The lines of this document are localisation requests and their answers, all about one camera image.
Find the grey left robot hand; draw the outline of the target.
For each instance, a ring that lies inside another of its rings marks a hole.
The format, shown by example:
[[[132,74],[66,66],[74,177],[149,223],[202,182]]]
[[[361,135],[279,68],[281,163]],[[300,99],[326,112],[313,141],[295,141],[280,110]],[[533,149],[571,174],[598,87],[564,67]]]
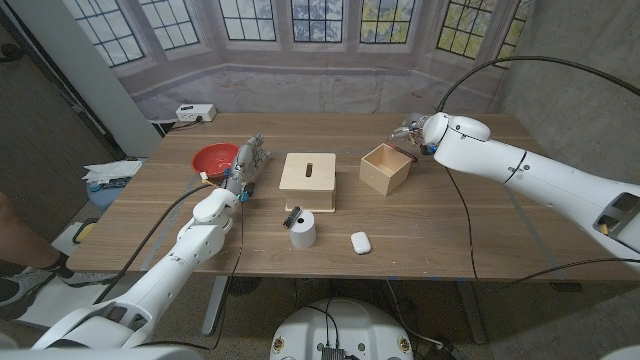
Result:
[[[256,133],[243,144],[235,155],[223,188],[246,202],[255,193],[255,181],[268,163],[271,152],[263,147],[264,136]]]

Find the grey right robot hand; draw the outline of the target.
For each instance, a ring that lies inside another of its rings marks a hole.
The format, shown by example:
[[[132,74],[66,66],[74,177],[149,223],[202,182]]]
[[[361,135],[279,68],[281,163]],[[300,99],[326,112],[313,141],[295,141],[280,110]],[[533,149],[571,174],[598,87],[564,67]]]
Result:
[[[420,113],[410,113],[402,121],[401,125],[396,128],[389,136],[389,141],[406,141],[412,144],[426,145],[426,141],[422,135],[424,125],[429,120],[430,115]]]

